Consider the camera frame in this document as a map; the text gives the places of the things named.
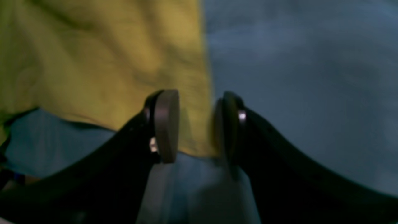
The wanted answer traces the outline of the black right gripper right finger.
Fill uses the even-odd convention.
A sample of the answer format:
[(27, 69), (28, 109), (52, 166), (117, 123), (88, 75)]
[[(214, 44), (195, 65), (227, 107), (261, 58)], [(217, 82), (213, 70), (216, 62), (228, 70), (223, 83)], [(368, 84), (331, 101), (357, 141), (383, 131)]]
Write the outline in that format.
[(250, 180), (263, 224), (396, 224), (397, 197), (348, 180), (292, 145), (266, 119), (226, 91), (215, 132), (234, 180)]

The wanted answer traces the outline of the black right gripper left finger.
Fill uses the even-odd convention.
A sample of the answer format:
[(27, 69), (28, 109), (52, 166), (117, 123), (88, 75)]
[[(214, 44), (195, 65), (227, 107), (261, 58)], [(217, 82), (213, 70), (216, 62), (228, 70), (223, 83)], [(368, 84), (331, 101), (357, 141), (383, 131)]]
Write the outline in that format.
[(1, 218), (13, 224), (134, 224), (154, 164), (178, 150), (178, 90), (149, 95), (108, 142), (70, 167), (1, 193)]

